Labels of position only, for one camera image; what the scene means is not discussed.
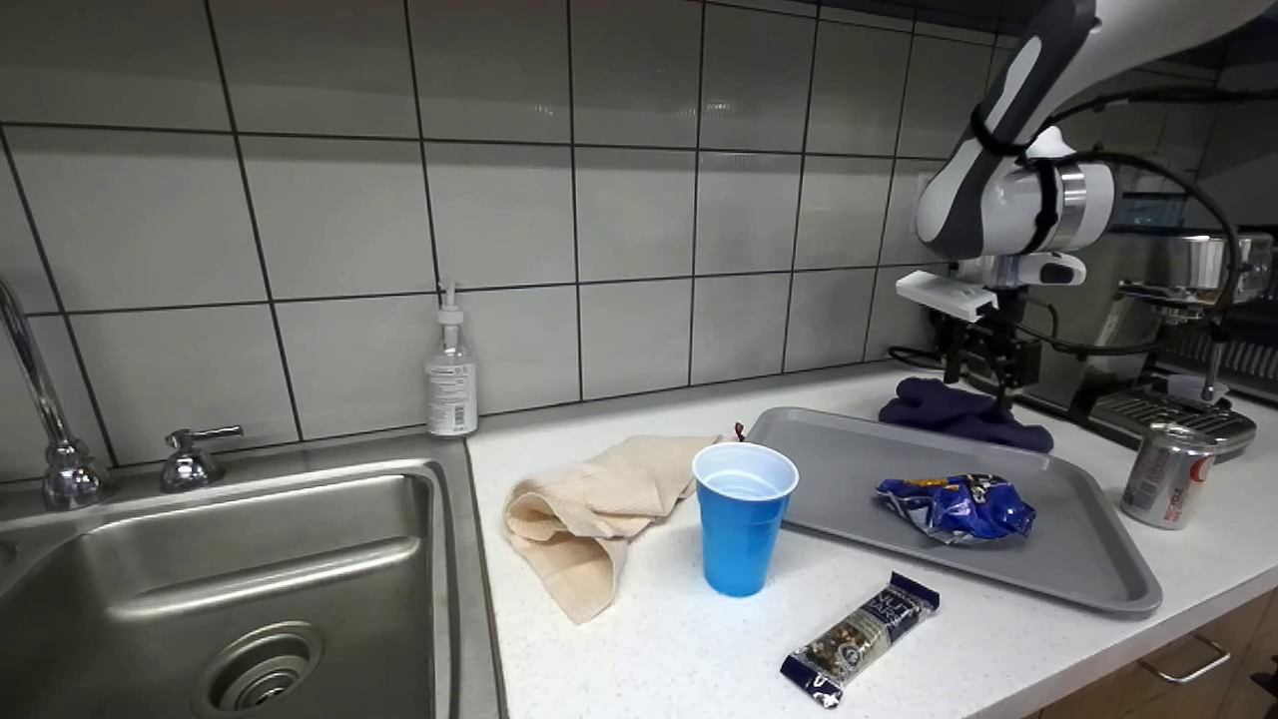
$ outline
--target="stainless steel sink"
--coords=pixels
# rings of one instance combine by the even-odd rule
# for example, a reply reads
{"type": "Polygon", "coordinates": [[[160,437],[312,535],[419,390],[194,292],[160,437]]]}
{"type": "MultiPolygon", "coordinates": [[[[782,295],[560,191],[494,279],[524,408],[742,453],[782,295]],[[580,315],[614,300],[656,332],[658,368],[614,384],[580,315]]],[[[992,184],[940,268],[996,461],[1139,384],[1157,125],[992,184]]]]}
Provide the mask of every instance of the stainless steel sink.
{"type": "Polygon", "coordinates": [[[204,491],[0,493],[3,719],[505,716],[463,444],[228,457],[204,491]]]}

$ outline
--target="beige cloth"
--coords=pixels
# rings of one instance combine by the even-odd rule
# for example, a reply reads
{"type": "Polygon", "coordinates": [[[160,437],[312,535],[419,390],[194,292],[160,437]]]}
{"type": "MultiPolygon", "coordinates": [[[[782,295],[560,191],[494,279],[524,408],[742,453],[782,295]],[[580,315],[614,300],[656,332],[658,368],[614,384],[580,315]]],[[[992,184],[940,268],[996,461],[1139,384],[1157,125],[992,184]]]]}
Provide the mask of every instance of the beige cloth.
{"type": "Polygon", "coordinates": [[[629,548],[665,523],[690,488],[690,453],[713,437],[634,436],[582,468],[533,476],[509,497],[509,539],[569,619],[604,613],[629,548]]]}

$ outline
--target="sink drain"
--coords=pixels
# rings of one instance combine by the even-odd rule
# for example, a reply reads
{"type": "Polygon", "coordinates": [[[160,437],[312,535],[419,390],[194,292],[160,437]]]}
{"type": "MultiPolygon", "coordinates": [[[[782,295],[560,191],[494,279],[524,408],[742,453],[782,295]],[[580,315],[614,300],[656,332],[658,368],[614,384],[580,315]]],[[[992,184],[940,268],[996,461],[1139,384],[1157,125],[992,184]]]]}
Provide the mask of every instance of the sink drain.
{"type": "Polygon", "coordinates": [[[312,624],[267,624],[222,650],[199,696],[212,710],[256,710],[292,696],[316,664],[320,632],[312,624]]]}

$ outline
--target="sink faucet handle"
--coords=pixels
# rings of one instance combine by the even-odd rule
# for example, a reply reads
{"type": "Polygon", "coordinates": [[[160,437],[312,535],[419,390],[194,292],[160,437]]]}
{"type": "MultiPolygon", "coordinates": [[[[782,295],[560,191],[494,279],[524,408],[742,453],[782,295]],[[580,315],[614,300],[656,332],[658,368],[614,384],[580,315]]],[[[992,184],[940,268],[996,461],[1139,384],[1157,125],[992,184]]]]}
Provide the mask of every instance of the sink faucet handle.
{"type": "Polygon", "coordinates": [[[222,479],[222,461],[212,457],[212,451],[204,451],[199,444],[208,437],[228,437],[228,436],[246,436],[246,428],[178,428],[163,436],[163,444],[174,447],[174,453],[160,468],[160,491],[188,491],[188,488],[204,488],[212,479],[222,479]]]}

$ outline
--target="blue plastic cup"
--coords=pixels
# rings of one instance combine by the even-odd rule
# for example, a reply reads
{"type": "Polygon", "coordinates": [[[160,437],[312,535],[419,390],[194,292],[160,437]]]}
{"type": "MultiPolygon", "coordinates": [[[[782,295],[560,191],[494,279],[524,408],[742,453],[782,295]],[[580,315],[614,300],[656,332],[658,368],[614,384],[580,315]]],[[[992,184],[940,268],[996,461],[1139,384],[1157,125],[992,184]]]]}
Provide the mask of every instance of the blue plastic cup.
{"type": "Polygon", "coordinates": [[[798,488],[798,468],[762,444],[713,444],[690,457],[703,503],[703,576],[719,593],[757,593],[798,488]]]}

